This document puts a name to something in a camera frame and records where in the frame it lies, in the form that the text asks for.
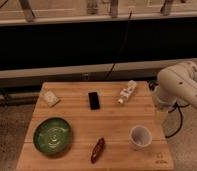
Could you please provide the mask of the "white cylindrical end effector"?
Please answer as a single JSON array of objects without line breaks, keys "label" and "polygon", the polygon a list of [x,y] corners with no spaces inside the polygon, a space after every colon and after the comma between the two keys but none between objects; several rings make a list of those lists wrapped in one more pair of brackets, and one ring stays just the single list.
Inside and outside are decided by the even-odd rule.
[{"label": "white cylindrical end effector", "polygon": [[155,105],[154,122],[161,125],[166,120],[168,111],[175,104],[175,97],[156,87],[152,92],[152,99]]}]

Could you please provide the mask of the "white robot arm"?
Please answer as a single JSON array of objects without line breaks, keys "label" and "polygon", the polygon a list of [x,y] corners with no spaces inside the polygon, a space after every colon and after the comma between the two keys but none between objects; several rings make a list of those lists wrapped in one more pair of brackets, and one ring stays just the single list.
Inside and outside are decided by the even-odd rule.
[{"label": "white robot arm", "polygon": [[185,61],[162,69],[157,74],[158,85],[152,92],[155,105],[154,122],[161,125],[168,111],[181,99],[197,109],[197,64]]}]

